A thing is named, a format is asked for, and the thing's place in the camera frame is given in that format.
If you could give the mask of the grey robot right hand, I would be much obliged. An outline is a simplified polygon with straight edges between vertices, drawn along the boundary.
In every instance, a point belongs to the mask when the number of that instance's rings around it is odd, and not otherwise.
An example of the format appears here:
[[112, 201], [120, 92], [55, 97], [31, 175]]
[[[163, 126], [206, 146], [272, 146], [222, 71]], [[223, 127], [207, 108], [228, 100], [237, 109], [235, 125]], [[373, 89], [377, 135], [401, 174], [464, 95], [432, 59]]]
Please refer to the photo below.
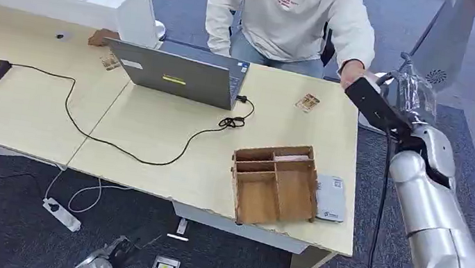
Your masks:
[[436, 96], [432, 85], [421, 76], [406, 52], [401, 53], [402, 66], [392, 72], [390, 94], [395, 96], [394, 107], [411, 124], [434, 126], [437, 115]]

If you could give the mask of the person's left hand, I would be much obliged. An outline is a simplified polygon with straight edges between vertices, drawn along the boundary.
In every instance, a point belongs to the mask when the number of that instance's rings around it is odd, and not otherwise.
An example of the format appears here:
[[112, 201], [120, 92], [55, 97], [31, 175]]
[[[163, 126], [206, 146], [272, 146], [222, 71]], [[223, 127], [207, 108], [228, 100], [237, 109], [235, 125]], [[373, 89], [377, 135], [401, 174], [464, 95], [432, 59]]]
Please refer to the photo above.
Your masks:
[[352, 83], [365, 75], [365, 66], [359, 60], [348, 60], [343, 62], [340, 70], [340, 85], [347, 89]]

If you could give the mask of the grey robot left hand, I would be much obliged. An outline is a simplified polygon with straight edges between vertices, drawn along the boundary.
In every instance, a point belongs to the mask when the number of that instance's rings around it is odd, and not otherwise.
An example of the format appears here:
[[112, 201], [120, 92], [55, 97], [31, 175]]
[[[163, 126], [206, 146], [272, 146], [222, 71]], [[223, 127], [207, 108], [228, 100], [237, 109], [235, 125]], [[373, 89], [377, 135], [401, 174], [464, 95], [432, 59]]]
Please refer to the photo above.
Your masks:
[[125, 268], [129, 260], [136, 256], [141, 250], [157, 242], [162, 235], [157, 235], [148, 240], [142, 240], [140, 237], [127, 238], [122, 235], [114, 244], [112, 251], [107, 252], [108, 260], [113, 268]]

